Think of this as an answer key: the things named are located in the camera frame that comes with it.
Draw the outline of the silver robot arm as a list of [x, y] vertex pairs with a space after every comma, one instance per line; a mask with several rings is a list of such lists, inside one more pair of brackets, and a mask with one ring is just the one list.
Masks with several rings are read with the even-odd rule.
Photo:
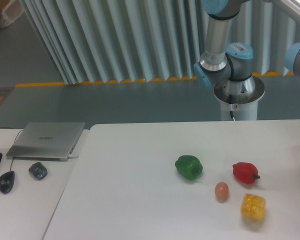
[[[272, 0], [290, 18], [300, 23], [300, 0]], [[232, 19], [236, 17], [244, 0], [203, 0], [204, 11], [209, 15], [204, 53], [193, 66], [199, 82], [209, 87], [223, 80], [218, 76], [226, 69], [226, 45]], [[284, 57], [285, 67], [300, 77], [300, 42], [293, 44]]]

